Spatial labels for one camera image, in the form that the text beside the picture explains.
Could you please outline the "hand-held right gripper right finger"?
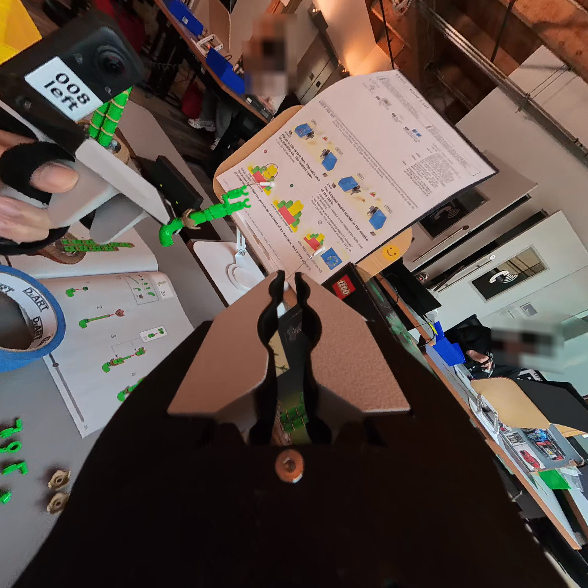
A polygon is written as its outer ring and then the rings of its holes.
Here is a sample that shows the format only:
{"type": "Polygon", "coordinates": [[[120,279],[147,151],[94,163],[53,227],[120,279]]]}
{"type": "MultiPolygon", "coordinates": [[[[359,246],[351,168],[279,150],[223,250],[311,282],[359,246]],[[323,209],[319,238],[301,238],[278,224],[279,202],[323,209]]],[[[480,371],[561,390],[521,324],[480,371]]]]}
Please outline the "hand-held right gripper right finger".
{"type": "Polygon", "coordinates": [[[332,443],[349,423],[409,414],[410,404],[364,317],[304,273],[295,274],[295,284],[308,342],[303,401],[311,443],[332,443]]]}

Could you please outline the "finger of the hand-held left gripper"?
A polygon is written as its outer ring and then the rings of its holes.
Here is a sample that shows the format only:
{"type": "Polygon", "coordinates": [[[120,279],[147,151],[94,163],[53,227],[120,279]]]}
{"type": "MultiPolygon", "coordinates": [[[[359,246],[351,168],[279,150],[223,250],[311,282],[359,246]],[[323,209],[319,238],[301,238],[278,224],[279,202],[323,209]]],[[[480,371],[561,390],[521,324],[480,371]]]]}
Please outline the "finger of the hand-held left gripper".
{"type": "Polygon", "coordinates": [[[112,185],[117,194],[126,196],[161,224],[171,221],[163,197],[157,188],[99,143],[91,138],[86,139],[76,150],[75,157],[78,162],[112,185]]]}
{"type": "Polygon", "coordinates": [[[148,213],[122,194],[117,194],[94,211],[90,238],[98,244],[116,241],[148,213]]]}

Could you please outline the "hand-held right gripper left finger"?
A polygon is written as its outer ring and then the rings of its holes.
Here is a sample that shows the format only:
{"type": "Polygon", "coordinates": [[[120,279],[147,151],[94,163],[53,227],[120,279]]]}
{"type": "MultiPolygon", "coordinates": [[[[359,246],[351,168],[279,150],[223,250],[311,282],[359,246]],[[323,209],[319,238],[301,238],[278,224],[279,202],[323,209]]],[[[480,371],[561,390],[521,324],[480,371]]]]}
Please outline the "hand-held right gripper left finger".
{"type": "Polygon", "coordinates": [[[285,273],[278,270],[213,320],[168,414],[234,424],[250,445],[269,445],[277,410],[275,353],[285,273]]]}

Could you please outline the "green lego bamboo stalk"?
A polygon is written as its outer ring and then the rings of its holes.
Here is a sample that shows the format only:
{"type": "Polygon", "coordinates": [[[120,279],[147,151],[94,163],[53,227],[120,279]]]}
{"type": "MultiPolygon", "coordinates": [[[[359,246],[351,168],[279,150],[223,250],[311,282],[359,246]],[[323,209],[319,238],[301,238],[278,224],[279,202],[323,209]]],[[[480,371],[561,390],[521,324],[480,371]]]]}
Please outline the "green lego bamboo stalk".
{"type": "Polygon", "coordinates": [[[173,236],[182,229],[197,229],[200,225],[212,222],[224,217],[230,217],[236,212],[250,208],[249,186],[229,190],[222,195],[221,202],[211,205],[204,210],[188,209],[180,217],[175,217],[167,224],[160,227],[158,233],[159,243],[163,247],[173,245],[173,236]]]}

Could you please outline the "green lego bamboo model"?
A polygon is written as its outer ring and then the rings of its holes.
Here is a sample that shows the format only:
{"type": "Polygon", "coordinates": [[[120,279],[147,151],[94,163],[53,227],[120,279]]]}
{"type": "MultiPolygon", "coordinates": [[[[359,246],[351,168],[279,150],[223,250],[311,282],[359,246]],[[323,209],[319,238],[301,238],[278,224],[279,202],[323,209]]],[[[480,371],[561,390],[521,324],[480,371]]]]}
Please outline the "green lego bamboo model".
{"type": "Polygon", "coordinates": [[[125,165],[130,159],[129,150],[121,139],[116,137],[116,131],[132,89],[131,86],[102,104],[83,125],[87,137],[94,139],[125,165]]]}

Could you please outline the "black lego set box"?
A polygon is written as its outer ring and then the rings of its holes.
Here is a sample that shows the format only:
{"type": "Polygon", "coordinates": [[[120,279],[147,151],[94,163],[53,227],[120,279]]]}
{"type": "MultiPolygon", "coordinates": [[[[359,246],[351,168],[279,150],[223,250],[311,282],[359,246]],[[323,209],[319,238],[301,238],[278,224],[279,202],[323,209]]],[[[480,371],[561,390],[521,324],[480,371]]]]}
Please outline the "black lego set box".
{"type": "MultiPolygon", "coordinates": [[[[351,264],[337,271],[323,287],[364,317],[410,404],[410,412],[418,408],[423,403],[419,393],[430,391],[430,384],[437,386],[438,380],[381,287],[374,279],[363,278],[351,264]]],[[[303,401],[308,342],[301,315],[299,305],[287,311],[279,318],[277,334],[270,342],[278,385],[273,442],[279,446],[311,442],[303,401]]]]}

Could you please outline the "lego instruction booklet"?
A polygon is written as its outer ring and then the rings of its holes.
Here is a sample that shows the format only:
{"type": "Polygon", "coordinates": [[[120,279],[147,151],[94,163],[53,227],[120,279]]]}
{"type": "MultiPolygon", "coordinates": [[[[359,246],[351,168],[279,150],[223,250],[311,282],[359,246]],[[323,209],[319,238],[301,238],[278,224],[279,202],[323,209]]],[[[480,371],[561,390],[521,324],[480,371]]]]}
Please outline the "lego instruction booklet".
{"type": "Polygon", "coordinates": [[[75,224],[49,252],[1,263],[40,281],[63,311],[64,338],[44,361],[82,438],[194,330],[135,229],[98,245],[75,224]]]}

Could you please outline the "person's left hand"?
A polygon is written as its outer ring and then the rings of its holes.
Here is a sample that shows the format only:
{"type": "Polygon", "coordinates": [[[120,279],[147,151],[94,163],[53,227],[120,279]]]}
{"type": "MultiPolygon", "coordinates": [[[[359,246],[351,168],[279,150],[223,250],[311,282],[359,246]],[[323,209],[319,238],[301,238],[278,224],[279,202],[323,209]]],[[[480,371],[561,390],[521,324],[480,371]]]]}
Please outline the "person's left hand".
{"type": "MultiPolygon", "coordinates": [[[[61,194],[77,183],[77,173],[59,163],[47,163],[31,176],[30,184],[44,192],[61,194]]],[[[47,210],[1,195],[1,238],[16,243],[39,241],[48,237],[52,228],[47,210]]]]}

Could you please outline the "yellow plastic bin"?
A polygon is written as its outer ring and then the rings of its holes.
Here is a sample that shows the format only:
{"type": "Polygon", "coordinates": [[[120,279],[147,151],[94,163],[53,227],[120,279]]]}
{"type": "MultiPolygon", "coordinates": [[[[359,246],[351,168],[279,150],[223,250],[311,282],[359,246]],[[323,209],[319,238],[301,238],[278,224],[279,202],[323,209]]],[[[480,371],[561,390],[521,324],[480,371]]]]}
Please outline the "yellow plastic bin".
{"type": "Polygon", "coordinates": [[[41,39],[21,1],[1,1],[1,64],[41,39]]]}

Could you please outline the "white stand base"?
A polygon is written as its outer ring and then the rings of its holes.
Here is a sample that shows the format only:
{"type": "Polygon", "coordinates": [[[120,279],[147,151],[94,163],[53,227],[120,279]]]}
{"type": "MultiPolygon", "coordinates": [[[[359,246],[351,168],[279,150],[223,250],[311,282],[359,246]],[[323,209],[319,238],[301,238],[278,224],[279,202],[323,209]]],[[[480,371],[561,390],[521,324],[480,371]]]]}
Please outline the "white stand base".
{"type": "Polygon", "coordinates": [[[225,306],[265,279],[245,246],[235,242],[193,240],[192,252],[225,306]]]}

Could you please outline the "blue tape roll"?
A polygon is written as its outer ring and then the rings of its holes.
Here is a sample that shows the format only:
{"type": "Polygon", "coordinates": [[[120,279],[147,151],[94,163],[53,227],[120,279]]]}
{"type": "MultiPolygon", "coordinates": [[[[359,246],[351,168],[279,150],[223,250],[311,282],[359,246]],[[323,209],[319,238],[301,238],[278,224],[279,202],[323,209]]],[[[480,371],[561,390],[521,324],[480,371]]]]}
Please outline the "blue tape roll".
{"type": "Polygon", "coordinates": [[[63,341],[66,323],[55,296],[21,270],[1,265],[1,293],[18,305],[32,332],[25,349],[1,346],[1,373],[6,373],[51,354],[63,341]]]}

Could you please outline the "black phone sign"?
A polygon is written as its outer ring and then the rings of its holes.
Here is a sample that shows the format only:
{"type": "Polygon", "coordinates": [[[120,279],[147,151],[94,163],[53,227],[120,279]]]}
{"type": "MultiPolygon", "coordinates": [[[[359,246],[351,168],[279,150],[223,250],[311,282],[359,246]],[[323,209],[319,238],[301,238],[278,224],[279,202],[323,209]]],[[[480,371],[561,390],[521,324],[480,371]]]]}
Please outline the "black phone sign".
{"type": "Polygon", "coordinates": [[[436,239],[486,202],[487,198],[473,188],[440,205],[418,224],[430,239],[436,239]]]}
{"type": "Polygon", "coordinates": [[[491,265],[489,270],[470,284],[487,302],[547,269],[535,248],[528,247],[497,265],[491,265]]]}

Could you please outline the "printed instruction sheet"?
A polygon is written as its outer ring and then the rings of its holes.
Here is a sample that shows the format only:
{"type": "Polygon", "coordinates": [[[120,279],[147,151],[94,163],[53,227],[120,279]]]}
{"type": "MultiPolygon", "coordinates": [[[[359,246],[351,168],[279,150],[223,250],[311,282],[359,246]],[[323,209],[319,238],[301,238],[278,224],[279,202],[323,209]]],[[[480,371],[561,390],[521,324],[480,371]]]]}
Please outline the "printed instruction sheet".
{"type": "Polygon", "coordinates": [[[398,70],[347,77],[217,176],[249,186],[238,213],[295,289],[322,284],[498,172],[398,70]]]}

